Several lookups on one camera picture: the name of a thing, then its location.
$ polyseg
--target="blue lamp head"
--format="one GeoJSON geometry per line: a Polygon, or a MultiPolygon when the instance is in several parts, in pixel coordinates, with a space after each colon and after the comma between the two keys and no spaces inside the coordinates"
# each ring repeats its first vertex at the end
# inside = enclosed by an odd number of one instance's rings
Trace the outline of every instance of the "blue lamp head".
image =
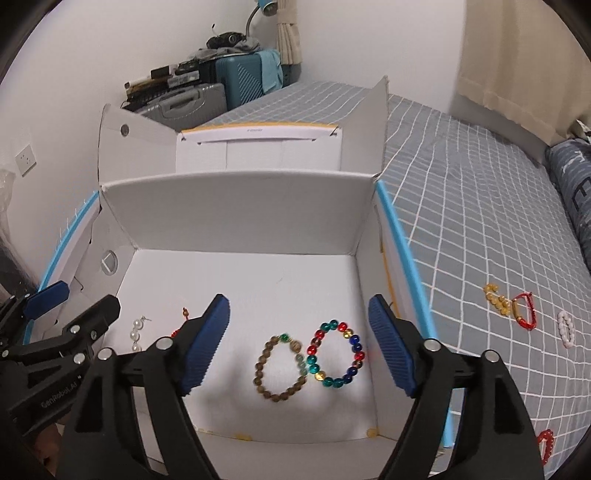
{"type": "Polygon", "coordinates": [[[277,14],[277,0],[258,0],[259,8],[266,17],[277,14]]]}

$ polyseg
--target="blue gripper pad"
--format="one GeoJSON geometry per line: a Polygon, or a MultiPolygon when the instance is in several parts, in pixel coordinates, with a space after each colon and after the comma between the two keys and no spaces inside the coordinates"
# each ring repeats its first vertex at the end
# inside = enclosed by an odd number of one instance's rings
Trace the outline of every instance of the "blue gripper pad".
{"type": "Polygon", "coordinates": [[[402,388],[406,395],[413,397],[417,389],[413,358],[404,345],[384,305],[377,297],[373,297],[369,301],[368,316],[369,324],[374,331],[394,383],[396,383],[397,387],[402,388]]]}
{"type": "Polygon", "coordinates": [[[27,320],[36,320],[44,313],[64,303],[69,296],[70,288],[68,284],[60,280],[31,296],[27,300],[22,314],[27,320]]]}
{"type": "Polygon", "coordinates": [[[201,385],[230,322],[228,299],[218,295],[212,303],[213,305],[203,314],[203,327],[185,356],[185,372],[180,382],[182,395],[187,395],[192,388],[201,385]]]}

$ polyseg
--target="light blue towel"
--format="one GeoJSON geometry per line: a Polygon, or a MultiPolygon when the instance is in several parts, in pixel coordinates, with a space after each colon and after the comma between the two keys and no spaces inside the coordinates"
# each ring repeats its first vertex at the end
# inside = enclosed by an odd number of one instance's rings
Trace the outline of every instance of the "light blue towel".
{"type": "Polygon", "coordinates": [[[263,93],[266,95],[282,88],[283,69],[279,52],[277,50],[261,50],[255,55],[259,55],[261,58],[263,93]]]}

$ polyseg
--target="gray suitcase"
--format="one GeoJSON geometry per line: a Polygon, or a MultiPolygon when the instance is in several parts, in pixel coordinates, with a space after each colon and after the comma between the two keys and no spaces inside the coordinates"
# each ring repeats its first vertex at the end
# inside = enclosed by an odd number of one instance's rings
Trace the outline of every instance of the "gray suitcase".
{"type": "Polygon", "coordinates": [[[209,122],[227,111],[223,85],[212,83],[165,93],[136,113],[180,132],[209,122]]]}

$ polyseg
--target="wall outlet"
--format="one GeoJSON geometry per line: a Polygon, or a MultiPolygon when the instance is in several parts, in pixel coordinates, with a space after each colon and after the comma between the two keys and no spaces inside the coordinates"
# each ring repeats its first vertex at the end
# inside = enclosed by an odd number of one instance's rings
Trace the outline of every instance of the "wall outlet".
{"type": "Polygon", "coordinates": [[[35,155],[33,155],[33,149],[30,145],[27,145],[25,149],[15,157],[15,160],[17,161],[18,169],[23,177],[25,176],[25,173],[37,164],[35,155]]]}

